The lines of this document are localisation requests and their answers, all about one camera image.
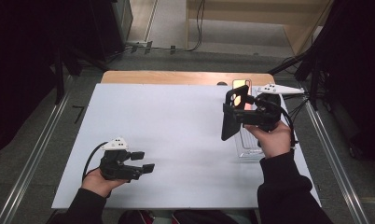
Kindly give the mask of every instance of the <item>transparent box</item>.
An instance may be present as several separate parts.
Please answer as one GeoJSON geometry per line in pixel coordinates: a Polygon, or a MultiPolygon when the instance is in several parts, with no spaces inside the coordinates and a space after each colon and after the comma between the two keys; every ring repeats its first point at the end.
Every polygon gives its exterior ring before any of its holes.
{"type": "MultiPolygon", "coordinates": [[[[250,94],[257,96],[256,88],[250,88],[250,94]]],[[[255,105],[245,104],[245,110],[255,110],[257,107],[255,105]]],[[[234,135],[234,139],[237,147],[238,157],[241,159],[251,159],[251,160],[260,160],[264,157],[261,147],[257,145],[257,139],[248,132],[242,125],[240,131],[234,135]]]]}

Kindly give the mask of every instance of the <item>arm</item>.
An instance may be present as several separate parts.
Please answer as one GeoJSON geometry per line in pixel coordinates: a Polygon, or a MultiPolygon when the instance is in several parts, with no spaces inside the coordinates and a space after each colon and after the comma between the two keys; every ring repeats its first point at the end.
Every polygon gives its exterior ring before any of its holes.
{"type": "Polygon", "coordinates": [[[290,150],[290,129],[281,121],[270,133],[245,125],[262,145],[260,161],[264,183],[257,190],[262,223],[332,223],[310,190],[309,178],[300,175],[290,150]]]}
{"type": "Polygon", "coordinates": [[[106,196],[112,189],[126,182],[127,180],[105,180],[99,169],[89,172],[67,212],[57,214],[50,223],[102,224],[106,196]]]}

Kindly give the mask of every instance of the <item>white board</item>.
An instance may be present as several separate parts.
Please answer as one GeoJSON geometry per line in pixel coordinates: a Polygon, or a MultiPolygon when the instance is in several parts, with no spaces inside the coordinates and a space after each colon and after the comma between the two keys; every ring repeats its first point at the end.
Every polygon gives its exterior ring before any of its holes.
{"type": "MultiPolygon", "coordinates": [[[[235,141],[220,139],[227,86],[97,84],[52,208],[67,208],[91,152],[123,136],[130,151],[144,151],[142,175],[112,191],[106,207],[125,209],[252,208],[263,174],[257,161],[237,156],[235,141]]],[[[90,169],[100,164],[99,150],[90,169]]],[[[297,145],[295,161],[311,179],[297,145]]],[[[316,191],[312,195],[318,200],[316,191]]]]}

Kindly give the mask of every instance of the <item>black sleeve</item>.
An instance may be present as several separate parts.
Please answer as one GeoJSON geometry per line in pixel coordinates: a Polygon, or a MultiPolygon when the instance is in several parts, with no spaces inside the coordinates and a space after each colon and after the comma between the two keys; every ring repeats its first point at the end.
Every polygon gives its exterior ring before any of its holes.
{"type": "Polygon", "coordinates": [[[57,214],[50,224],[102,224],[106,198],[89,191],[79,189],[66,213],[57,214]]]}
{"type": "Polygon", "coordinates": [[[262,159],[264,183],[257,190],[262,223],[332,223],[311,195],[313,185],[300,175],[293,152],[262,159]]]}

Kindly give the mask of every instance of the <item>metal rail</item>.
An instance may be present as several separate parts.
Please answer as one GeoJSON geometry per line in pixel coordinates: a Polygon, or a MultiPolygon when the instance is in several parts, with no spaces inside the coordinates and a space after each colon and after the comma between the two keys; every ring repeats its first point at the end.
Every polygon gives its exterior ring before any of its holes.
{"type": "Polygon", "coordinates": [[[336,150],[333,147],[332,142],[330,141],[319,113],[317,111],[314,111],[313,106],[310,102],[306,103],[306,108],[312,120],[312,124],[320,138],[330,167],[332,168],[336,180],[339,183],[344,200],[347,203],[348,208],[350,209],[354,222],[359,224],[369,224],[370,222],[368,220],[368,217],[365,215],[362,204],[355,193],[354,186],[351,183],[347,173],[345,172],[339,156],[337,155],[336,150]]]}
{"type": "Polygon", "coordinates": [[[4,208],[2,209],[2,212],[0,214],[0,224],[11,223],[12,218],[16,214],[22,197],[24,196],[24,193],[34,176],[36,167],[38,166],[45,152],[46,146],[48,145],[49,139],[54,132],[54,128],[56,127],[60,116],[63,113],[70,95],[70,91],[72,89],[71,87],[74,82],[75,81],[71,76],[67,78],[66,93],[60,103],[58,105],[55,105],[53,110],[51,111],[49,119],[35,144],[33,152],[31,153],[28,161],[25,163],[25,166],[22,169],[18,180],[16,181],[14,187],[12,188],[12,191],[7,197],[7,202],[5,203],[4,208]]]}

